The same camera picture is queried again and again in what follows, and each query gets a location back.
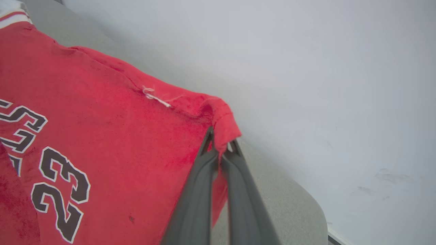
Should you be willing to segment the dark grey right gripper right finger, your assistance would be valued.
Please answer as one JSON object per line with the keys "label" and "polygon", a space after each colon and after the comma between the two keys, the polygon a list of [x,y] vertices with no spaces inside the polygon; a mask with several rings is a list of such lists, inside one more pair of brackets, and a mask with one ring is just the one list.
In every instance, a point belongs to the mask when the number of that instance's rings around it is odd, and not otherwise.
{"label": "dark grey right gripper right finger", "polygon": [[229,243],[231,245],[280,245],[266,206],[250,173],[237,140],[222,155],[228,183]]}

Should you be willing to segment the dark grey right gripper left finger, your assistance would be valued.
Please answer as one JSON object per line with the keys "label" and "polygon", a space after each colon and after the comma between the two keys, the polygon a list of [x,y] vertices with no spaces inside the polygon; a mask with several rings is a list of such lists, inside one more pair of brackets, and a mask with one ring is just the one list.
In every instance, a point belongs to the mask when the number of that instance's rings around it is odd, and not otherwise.
{"label": "dark grey right gripper left finger", "polygon": [[212,186],[218,157],[213,127],[209,127],[162,236],[162,245],[211,243]]}

